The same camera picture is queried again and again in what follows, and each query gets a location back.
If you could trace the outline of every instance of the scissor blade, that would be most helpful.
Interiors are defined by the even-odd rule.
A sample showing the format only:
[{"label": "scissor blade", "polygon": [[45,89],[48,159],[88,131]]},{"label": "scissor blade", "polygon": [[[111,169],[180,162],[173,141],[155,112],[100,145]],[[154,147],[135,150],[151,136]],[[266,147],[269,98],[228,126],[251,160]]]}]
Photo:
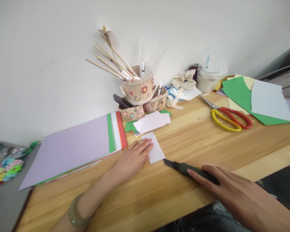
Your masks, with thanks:
[{"label": "scissor blade", "polygon": [[215,104],[213,104],[210,101],[206,100],[204,97],[202,97],[202,96],[200,96],[200,97],[203,99],[203,101],[205,101],[209,105],[210,108],[212,108],[212,109],[218,109],[219,108]]},{"label": "scissor blade", "polygon": [[173,161],[168,160],[168,159],[163,159],[163,162],[164,162],[165,165],[175,169]]}]

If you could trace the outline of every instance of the box cutter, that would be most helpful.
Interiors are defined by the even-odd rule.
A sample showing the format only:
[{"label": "box cutter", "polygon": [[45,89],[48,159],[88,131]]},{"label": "box cutter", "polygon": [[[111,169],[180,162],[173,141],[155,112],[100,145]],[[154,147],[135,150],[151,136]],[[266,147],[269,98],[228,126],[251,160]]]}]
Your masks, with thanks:
[{"label": "box cutter", "polygon": [[173,162],[173,161],[168,160],[168,159],[163,159],[163,161],[164,161],[165,165],[176,169],[184,176],[188,176],[188,177],[192,178],[189,175],[189,173],[187,172],[187,169],[191,169],[191,170],[195,171],[196,173],[198,173],[200,176],[204,177],[205,179],[208,179],[212,183],[214,183],[216,185],[220,185],[219,181],[213,175],[209,174],[208,172],[202,171],[201,169],[195,168],[195,167],[190,166],[186,163]]}]

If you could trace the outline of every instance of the pen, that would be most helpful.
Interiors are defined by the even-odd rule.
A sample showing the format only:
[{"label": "pen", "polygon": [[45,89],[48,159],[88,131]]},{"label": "pen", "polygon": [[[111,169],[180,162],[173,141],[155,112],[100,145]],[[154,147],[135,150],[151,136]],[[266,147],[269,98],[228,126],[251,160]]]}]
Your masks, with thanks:
[{"label": "pen", "polygon": [[162,87],[162,82],[160,82],[160,85],[159,85],[159,90],[158,90],[158,97],[160,96],[161,87]]}]

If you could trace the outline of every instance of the left hand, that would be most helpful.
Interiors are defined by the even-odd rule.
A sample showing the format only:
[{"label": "left hand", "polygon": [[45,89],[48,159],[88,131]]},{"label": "left hand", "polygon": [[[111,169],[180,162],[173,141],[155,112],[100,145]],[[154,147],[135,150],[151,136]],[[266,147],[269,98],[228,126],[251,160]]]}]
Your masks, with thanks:
[{"label": "left hand", "polygon": [[153,146],[151,139],[143,139],[141,142],[136,140],[124,151],[118,162],[111,168],[118,184],[131,179],[141,170],[145,162],[149,160],[148,154]]}]

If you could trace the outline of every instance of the beige lace ribbon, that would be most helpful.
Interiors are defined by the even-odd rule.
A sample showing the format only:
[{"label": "beige lace ribbon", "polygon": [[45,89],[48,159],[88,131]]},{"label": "beige lace ribbon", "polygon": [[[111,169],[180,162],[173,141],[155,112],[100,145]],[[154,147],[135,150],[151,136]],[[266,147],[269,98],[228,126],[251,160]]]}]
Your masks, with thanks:
[{"label": "beige lace ribbon", "polygon": [[178,101],[180,100],[180,96],[181,96],[182,92],[183,92],[183,88],[180,88],[177,91],[176,98],[173,98],[173,96],[169,95],[168,98],[167,98],[167,106],[168,107],[173,107],[173,108],[178,109],[178,110],[182,110],[183,107],[177,105]]},{"label": "beige lace ribbon", "polygon": [[189,70],[187,72],[182,72],[179,76],[173,78],[171,85],[177,89],[193,89],[196,82],[192,79],[193,75],[196,73],[195,69]]}]

